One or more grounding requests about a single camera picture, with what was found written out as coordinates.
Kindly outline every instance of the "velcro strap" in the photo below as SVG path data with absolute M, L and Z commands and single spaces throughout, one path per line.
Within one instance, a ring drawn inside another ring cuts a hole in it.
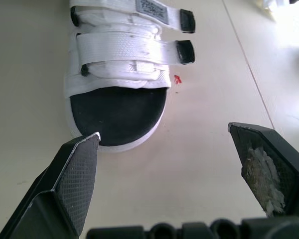
M 156 41 L 127 32 L 89 33 L 77 36 L 80 62 L 146 61 L 156 64 L 189 64 L 194 49 L 187 41 Z
M 157 0 L 70 0 L 71 17 L 78 26 L 76 6 L 105 7 L 129 14 L 139 14 L 184 33 L 195 32 L 195 19 L 191 11 L 166 6 Z

